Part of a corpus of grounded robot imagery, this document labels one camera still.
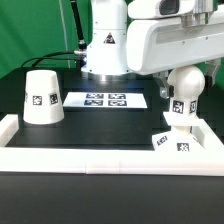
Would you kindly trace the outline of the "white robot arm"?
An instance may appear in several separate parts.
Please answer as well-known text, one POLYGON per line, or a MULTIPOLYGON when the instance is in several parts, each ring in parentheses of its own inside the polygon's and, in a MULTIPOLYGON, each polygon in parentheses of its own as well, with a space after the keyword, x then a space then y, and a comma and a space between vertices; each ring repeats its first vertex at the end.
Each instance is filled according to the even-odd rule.
POLYGON ((224 58, 224 3, 218 0, 91 0, 93 32, 84 73, 153 75, 164 98, 170 70, 206 63, 209 83, 224 58))

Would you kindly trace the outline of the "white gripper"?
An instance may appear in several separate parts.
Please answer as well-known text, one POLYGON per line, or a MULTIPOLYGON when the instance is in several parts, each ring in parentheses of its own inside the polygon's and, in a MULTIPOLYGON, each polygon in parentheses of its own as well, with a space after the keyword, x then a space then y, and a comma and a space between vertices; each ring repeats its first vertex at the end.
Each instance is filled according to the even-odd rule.
POLYGON ((142 75, 155 73, 162 98, 174 96, 166 70, 177 67, 205 62, 206 86, 215 85, 224 58, 224 3, 133 0, 128 16, 128 67, 142 75))

